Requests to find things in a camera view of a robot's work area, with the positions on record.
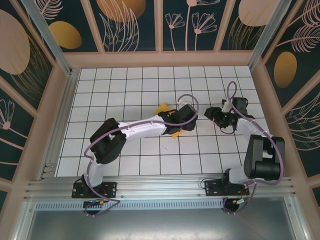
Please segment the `flower illustration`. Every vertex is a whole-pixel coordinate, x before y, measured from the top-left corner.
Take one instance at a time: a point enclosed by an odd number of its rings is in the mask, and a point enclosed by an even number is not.
[[[188,25],[189,25],[189,15],[191,7],[195,6],[204,6],[204,5],[212,5],[219,3],[220,0],[186,0],[186,4],[188,4],[188,12],[186,15],[186,27],[185,27],[185,50],[188,51]]]
[[[214,13],[204,13],[199,18],[199,13],[192,14],[192,25],[195,33],[194,50],[197,50],[197,38],[199,34],[211,33],[217,30],[217,25],[214,25],[216,20]]]
[[[0,130],[1,129],[2,130],[10,130],[10,131],[14,132],[15,134],[18,134],[21,137],[27,138],[27,136],[15,131],[11,128],[11,121],[14,116],[14,111],[15,111],[15,104],[12,101],[9,101],[8,106],[7,106],[5,100],[3,100],[3,99],[0,100]],[[15,147],[17,149],[20,149],[20,150],[24,149],[22,146],[16,145],[13,142],[7,141],[1,137],[0,137],[0,141],[5,144],[8,144],[12,147]]]
[[[175,44],[174,44],[174,38],[172,35],[172,29],[177,29],[177,28],[183,27],[185,25],[185,22],[182,21],[183,18],[181,16],[181,13],[179,13],[179,14],[174,13],[174,14],[172,14],[172,16],[170,13],[167,13],[165,15],[165,20],[170,28],[172,47],[173,47],[173,50],[175,51],[176,49],[175,49]]]
[[[195,7],[195,6],[199,6],[199,5],[211,5],[211,4],[217,4],[219,3],[220,0],[186,0],[186,3],[190,6],[190,7]]]
[[[5,100],[0,100],[0,129],[8,130],[11,126],[11,120],[14,115],[15,104],[12,101],[8,102],[8,107]]]

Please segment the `gold circle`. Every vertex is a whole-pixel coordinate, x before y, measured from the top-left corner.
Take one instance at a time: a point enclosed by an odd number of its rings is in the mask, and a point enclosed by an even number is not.
[[[250,27],[260,27],[268,23],[279,0],[241,0],[240,21]]]
[[[82,39],[78,30],[65,21],[55,21],[49,26],[58,44],[66,49],[76,49],[81,46]]]
[[[0,69],[9,74],[21,74],[29,59],[30,44],[24,27],[0,9]]]
[[[141,17],[146,9],[146,0],[96,0],[96,3],[109,19],[122,23],[129,22],[131,19],[126,13],[123,3],[128,11],[132,10],[136,19]]]
[[[279,88],[286,88],[297,72],[297,59],[291,52],[284,51],[274,65],[274,81]]]

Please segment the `black mounting plate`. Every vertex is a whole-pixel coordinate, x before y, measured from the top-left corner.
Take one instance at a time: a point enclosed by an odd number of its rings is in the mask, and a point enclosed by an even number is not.
[[[94,189],[101,195],[107,198],[115,198],[117,193],[117,183],[116,182],[103,182],[99,186],[94,187]],[[75,182],[73,184],[73,190],[71,197],[73,199],[96,199],[98,196],[94,194],[89,187],[83,182]]]
[[[213,196],[241,196],[241,191],[249,195],[249,188],[245,188],[242,184],[225,184],[222,185],[222,180],[207,180],[204,181],[205,195],[207,197]]]

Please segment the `grid floor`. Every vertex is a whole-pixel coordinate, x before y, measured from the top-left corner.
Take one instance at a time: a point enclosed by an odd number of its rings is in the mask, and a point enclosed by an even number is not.
[[[248,99],[248,113],[268,130],[247,66],[184,66],[82,69],[61,147],[57,177],[81,176],[89,163],[83,152],[106,119],[129,122],[150,118],[162,103],[192,94],[200,103],[196,128],[177,138],[148,137],[126,143],[108,164],[106,176],[222,173],[240,166],[248,143],[238,132],[223,133],[204,112],[221,106],[230,81],[236,97]],[[191,98],[183,99],[192,102]],[[232,128],[224,129],[231,133]]]

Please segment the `enclosure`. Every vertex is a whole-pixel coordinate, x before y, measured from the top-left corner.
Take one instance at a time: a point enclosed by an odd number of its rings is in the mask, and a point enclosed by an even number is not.
[[[1,239],[317,239],[319,27],[319,0],[1,1]],[[249,185],[236,214],[202,182],[244,165],[243,133],[204,116],[231,82],[285,141],[282,181]],[[120,203],[86,217],[72,194],[90,137],[184,94],[194,129],[127,142],[103,170]]]

